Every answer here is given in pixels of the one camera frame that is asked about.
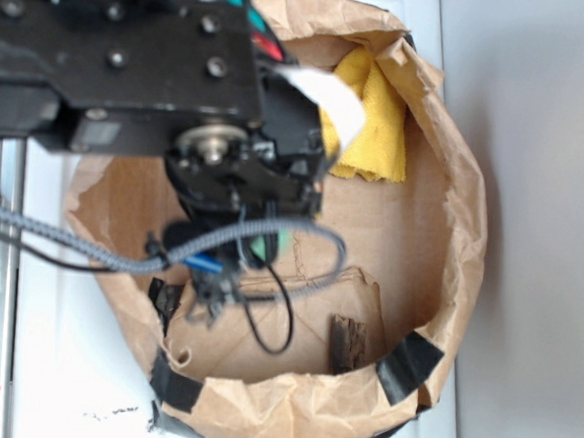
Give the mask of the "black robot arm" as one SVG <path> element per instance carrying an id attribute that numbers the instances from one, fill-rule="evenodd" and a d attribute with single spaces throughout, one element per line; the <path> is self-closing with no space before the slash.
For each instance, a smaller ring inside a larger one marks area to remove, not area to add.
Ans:
<path id="1" fill-rule="evenodd" d="M 0 208 L 0 223 L 67 246 L 102 272 L 188 264 L 216 314 L 249 305 L 245 267 L 308 230 L 329 162 L 318 104 L 251 0 L 0 0 L 0 139 L 50 151 L 158 157 L 186 212 L 130 260 Z"/>

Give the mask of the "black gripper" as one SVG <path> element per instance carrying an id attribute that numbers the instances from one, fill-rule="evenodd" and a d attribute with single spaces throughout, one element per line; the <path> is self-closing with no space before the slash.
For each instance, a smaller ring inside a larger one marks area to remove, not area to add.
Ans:
<path id="1" fill-rule="evenodd" d="M 164 169 L 186 213 L 169 224 L 166 249 L 251 220 L 310 219 L 328 170 L 317 105 L 275 72 L 261 76 L 264 121 L 245 130 L 198 126 L 165 156 Z"/>

